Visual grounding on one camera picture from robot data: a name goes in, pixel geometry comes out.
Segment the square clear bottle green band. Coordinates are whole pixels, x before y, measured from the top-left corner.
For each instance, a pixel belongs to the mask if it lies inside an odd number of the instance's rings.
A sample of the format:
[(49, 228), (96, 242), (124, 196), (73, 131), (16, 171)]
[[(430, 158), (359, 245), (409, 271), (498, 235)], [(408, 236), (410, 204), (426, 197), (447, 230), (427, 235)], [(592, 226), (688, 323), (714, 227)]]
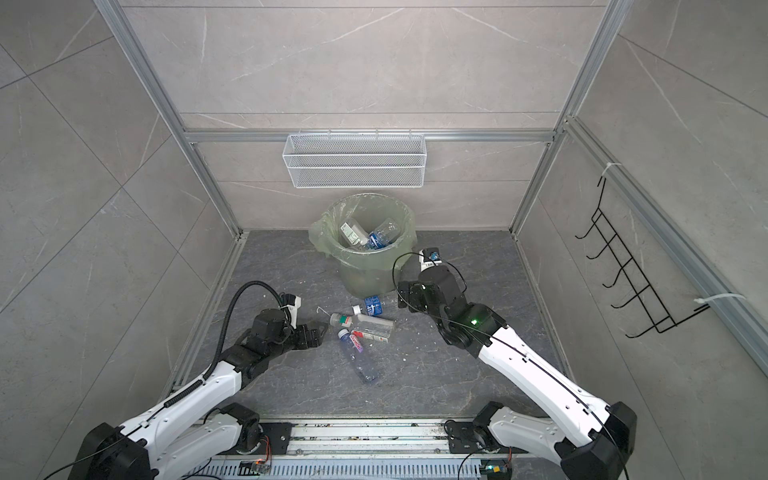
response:
[(388, 342), (395, 328), (393, 321), (363, 314), (333, 313), (330, 316), (330, 324), (334, 327), (347, 329), (358, 337), (381, 342)]

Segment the Pocari bottle blue label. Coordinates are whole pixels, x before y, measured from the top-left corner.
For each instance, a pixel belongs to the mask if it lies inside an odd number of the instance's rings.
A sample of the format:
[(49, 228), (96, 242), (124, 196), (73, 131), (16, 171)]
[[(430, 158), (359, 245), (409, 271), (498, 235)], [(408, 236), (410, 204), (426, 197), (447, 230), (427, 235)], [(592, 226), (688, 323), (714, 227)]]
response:
[(401, 227), (392, 218), (387, 218), (368, 235), (367, 245), (378, 250), (391, 245), (401, 234)]

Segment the Ganten bottle purple label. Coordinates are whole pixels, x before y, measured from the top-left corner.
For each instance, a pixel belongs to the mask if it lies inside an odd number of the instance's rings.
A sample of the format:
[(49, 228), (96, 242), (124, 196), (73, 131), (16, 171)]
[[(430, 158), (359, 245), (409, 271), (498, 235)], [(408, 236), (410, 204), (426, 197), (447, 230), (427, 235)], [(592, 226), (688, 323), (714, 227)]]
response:
[(341, 329), (337, 337), (357, 377), (364, 384), (375, 383), (379, 379), (377, 368), (358, 337), (347, 329)]

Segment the bottle with tan label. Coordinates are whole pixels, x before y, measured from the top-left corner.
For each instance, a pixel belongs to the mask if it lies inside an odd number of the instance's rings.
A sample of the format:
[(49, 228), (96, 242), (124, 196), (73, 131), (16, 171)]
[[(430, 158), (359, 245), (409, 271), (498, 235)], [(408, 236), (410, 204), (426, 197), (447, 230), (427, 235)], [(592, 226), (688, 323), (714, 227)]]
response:
[(356, 250), (366, 250), (368, 248), (369, 233), (354, 219), (348, 218), (340, 226), (341, 238), (347, 243), (348, 247)]

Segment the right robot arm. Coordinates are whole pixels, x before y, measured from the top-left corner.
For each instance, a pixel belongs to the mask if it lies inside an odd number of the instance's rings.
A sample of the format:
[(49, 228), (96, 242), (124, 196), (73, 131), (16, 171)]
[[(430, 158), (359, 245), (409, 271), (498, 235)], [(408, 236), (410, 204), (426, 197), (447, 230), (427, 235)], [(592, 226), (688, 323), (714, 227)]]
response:
[(501, 315), (470, 302), (450, 269), (431, 265), (396, 284), (399, 305), (429, 316), (443, 340), (515, 384), (544, 412), (538, 418), (499, 402), (473, 421), (478, 447), (523, 450), (561, 467), (569, 479), (621, 479), (634, 447), (637, 415), (579, 387), (529, 347)]

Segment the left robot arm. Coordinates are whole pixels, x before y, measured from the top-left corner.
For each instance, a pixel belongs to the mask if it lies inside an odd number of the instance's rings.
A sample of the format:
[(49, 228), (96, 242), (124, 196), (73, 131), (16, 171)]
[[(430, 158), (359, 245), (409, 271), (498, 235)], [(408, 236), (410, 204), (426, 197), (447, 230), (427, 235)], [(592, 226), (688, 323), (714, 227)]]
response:
[(119, 426), (95, 427), (81, 444), (70, 478), (179, 479), (222, 452), (266, 450), (259, 415), (232, 398), (271, 360), (322, 344), (327, 325), (295, 325), (294, 316), (291, 309), (263, 310), (211, 371)]

